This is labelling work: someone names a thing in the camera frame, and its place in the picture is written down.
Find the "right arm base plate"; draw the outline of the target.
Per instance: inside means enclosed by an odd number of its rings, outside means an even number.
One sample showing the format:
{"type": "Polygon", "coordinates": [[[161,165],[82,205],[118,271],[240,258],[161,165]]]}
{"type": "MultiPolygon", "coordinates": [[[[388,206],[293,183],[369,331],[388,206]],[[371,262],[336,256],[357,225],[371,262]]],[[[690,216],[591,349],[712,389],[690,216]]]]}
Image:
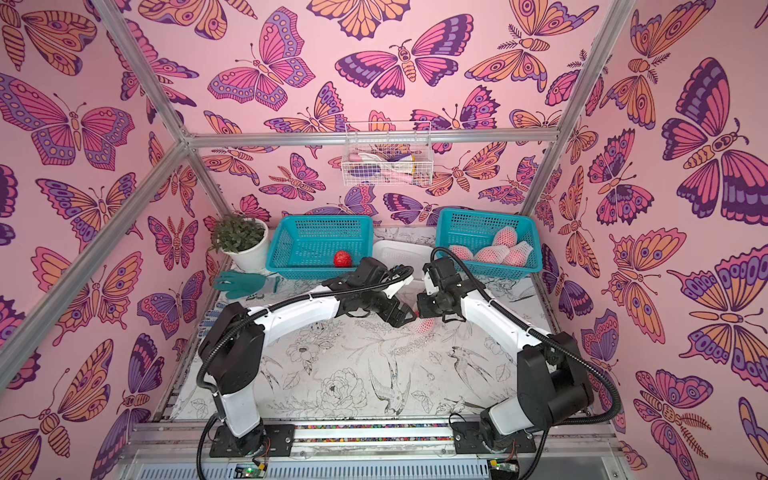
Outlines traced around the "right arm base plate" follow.
{"type": "Polygon", "coordinates": [[[457,454],[534,453],[537,449],[532,435],[524,431],[501,435],[480,422],[450,422],[454,449],[457,454]]]}

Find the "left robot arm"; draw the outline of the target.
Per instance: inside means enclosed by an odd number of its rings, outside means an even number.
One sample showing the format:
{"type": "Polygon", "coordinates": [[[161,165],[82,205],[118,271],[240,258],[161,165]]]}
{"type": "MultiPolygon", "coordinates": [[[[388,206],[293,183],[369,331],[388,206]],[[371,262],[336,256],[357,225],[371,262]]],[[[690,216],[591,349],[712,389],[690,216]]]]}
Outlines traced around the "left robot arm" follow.
{"type": "Polygon", "coordinates": [[[264,349],[294,331],[362,310],[399,327],[415,319],[413,310],[396,294],[412,282],[389,280],[366,286],[328,281],[281,302],[247,309],[225,307],[199,350],[199,388],[209,391],[215,417],[236,439],[256,436],[263,429],[253,394],[264,349]]]}

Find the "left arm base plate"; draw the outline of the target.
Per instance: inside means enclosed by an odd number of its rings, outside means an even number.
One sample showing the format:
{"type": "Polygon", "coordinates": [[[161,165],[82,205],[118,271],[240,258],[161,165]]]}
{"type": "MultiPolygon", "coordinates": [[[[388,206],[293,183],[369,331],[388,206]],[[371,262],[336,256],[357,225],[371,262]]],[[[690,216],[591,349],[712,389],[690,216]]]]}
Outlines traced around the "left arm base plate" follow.
{"type": "Polygon", "coordinates": [[[234,436],[226,425],[216,430],[209,450],[211,458],[288,457],[294,443],[294,424],[257,426],[254,433],[234,436]]]}

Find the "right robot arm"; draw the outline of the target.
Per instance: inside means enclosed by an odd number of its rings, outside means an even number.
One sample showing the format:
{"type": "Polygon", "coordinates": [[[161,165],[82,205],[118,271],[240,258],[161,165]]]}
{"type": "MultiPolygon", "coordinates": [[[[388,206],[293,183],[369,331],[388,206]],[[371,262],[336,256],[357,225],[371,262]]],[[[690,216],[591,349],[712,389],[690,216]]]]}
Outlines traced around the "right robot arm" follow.
{"type": "Polygon", "coordinates": [[[622,413],[618,388],[581,357],[569,334],[532,325],[468,280],[424,284],[417,296],[423,318],[457,316],[516,356],[516,393],[483,410],[480,426],[486,436],[610,422],[622,413]]]}

